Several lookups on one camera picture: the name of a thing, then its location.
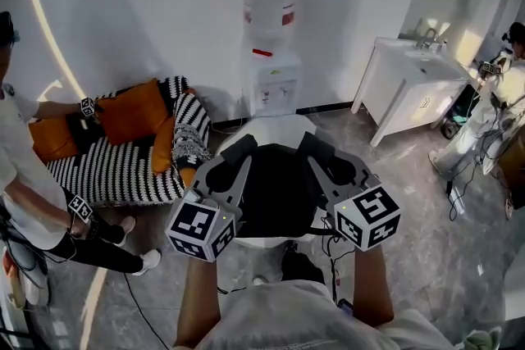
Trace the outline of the light green towel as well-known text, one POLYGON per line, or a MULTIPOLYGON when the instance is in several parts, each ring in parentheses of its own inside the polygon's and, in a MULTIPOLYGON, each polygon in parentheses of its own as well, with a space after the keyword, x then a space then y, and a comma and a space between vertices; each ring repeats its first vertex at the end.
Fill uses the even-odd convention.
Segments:
POLYGON ((489 331, 473 330, 463 340, 463 350, 499 350, 501 333, 500 326, 489 331))

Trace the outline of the metal faucet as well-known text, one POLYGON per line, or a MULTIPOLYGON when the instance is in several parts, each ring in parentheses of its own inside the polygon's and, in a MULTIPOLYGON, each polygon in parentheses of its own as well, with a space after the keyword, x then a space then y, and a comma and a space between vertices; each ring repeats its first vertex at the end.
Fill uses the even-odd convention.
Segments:
POLYGON ((416 49, 429 49, 430 46, 436 41, 436 35, 437 32, 434 28, 428 28, 424 35, 417 41, 416 49))

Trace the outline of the clear water bottle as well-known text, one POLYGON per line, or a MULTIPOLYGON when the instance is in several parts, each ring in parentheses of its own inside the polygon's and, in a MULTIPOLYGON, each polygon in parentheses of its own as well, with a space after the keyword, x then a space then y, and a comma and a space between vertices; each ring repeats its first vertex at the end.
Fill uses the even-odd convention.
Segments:
POLYGON ((291 42, 296 0, 243 0, 244 37, 252 48, 272 52, 291 42))

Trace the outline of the person's right leg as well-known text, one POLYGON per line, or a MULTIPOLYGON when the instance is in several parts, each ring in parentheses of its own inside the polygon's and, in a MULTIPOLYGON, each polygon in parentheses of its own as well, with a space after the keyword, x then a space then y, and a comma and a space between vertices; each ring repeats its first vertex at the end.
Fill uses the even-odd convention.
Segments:
POLYGON ((315 266, 308 256, 298 251, 295 241, 284 243, 281 260, 282 281, 307 280, 325 284, 322 270, 315 266))

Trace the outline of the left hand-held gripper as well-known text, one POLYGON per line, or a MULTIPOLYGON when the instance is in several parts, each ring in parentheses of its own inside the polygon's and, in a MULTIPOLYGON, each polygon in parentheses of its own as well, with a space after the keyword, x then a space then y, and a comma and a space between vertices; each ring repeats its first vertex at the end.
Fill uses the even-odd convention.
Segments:
POLYGON ((193 188, 185 190, 165 228, 177 252, 202 261, 215 261, 235 239, 243 215, 239 204, 251 163, 252 157, 247 156, 232 185, 231 165, 222 156, 197 169, 193 188))

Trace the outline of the green wheeled bin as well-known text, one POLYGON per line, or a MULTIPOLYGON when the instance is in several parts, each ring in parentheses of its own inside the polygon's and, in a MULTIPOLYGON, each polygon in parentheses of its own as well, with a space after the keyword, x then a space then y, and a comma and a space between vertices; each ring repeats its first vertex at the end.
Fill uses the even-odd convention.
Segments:
POLYGON ((451 140, 460 129, 466 124, 472 113, 458 113, 455 110, 449 110, 445 115, 442 124, 441 124, 441 133, 442 135, 451 140))

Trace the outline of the small orange pillow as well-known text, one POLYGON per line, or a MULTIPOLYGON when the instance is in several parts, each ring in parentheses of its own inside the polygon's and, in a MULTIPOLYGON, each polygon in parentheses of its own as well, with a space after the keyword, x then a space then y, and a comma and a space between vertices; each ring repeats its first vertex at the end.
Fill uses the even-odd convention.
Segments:
POLYGON ((155 175, 171 167, 171 150, 174 136, 175 118, 167 118, 159 127, 153 143, 151 168, 155 175))

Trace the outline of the white round beanbag chair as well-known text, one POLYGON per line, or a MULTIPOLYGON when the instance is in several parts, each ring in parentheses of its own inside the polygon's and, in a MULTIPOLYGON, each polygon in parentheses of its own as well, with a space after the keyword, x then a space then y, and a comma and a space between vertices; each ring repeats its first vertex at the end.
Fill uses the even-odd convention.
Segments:
MULTIPOLYGON (((283 116, 264 116, 250 120, 235 133, 230 134, 215 151, 215 155, 223 152, 229 146, 240 140, 246 134, 251 134, 259 146, 276 143, 290 148, 297 148, 305 133, 316 135, 321 140, 332 143, 331 137, 318 128, 306 116, 289 114, 283 116)), ((311 242, 315 234, 305 234, 298 238, 235 238, 235 243, 242 247, 253 249, 276 248, 287 240, 298 243, 311 242)))

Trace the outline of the white side table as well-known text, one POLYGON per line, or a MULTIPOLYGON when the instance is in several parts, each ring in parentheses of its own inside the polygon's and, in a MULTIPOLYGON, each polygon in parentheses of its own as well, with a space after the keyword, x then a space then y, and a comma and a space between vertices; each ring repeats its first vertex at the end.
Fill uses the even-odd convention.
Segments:
POLYGON ((504 319, 525 317, 525 248, 514 258, 504 276, 504 319))

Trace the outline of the black backpack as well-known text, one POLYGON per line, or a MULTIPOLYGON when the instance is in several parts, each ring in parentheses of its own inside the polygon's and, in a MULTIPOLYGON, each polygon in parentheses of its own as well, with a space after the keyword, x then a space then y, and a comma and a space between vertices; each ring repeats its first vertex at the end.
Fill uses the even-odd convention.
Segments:
POLYGON ((308 159, 327 170, 335 148, 306 132, 297 148, 278 143, 260 145, 251 134, 223 149, 220 154, 238 170, 251 159, 239 207, 240 239, 299 238, 306 234, 332 234, 330 227, 314 227, 318 208, 325 209, 322 192, 308 159))

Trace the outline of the large orange cushion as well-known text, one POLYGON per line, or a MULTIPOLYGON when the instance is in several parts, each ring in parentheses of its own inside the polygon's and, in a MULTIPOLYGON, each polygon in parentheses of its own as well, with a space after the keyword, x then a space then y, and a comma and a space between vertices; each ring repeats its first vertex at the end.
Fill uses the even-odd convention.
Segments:
POLYGON ((112 146, 118 146, 158 133, 171 117, 174 98, 170 89, 157 79, 136 85, 114 97, 98 100, 97 117, 112 146))

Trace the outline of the person's white shirt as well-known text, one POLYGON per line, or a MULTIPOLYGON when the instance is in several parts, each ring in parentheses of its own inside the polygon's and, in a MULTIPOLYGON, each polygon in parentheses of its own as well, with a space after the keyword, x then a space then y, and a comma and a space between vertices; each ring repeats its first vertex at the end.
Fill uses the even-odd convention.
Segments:
POLYGON ((195 350, 454 350, 418 311, 371 327, 346 314, 326 286, 291 280, 233 293, 195 350))

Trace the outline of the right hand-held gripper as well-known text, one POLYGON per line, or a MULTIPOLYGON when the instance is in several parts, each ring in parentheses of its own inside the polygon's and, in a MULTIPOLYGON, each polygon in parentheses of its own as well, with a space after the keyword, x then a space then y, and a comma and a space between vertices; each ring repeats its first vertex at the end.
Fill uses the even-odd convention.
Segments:
POLYGON ((369 251, 396 234, 401 207, 360 157, 336 152, 327 167, 331 179, 314 157, 308 157, 308 164, 326 198, 325 208, 333 210, 336 231, 357 249, 369 251), (347 184, 374 186, 339 200, 338 185, 347 184))

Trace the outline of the person's left forearm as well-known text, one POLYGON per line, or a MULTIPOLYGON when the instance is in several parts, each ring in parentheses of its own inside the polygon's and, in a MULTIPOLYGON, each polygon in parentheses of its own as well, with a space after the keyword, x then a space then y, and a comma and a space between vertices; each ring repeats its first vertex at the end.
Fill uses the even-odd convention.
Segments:
POLYGON ((217 264, 192 258, 187 267, 174 346, 196 348, 220 319, 217 264))

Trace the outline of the white sink cabinet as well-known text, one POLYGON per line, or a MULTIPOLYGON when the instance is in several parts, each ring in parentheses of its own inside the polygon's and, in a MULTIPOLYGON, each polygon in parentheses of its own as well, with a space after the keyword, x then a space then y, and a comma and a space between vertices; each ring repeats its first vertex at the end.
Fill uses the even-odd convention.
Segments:
POLYGON ((351 107, 364 107, 377 125, 376 147, 390 134, 423 125, 436 127, 467 85, 477 88, 474 73, 448 52, 445 42, 377 38, 351 107))

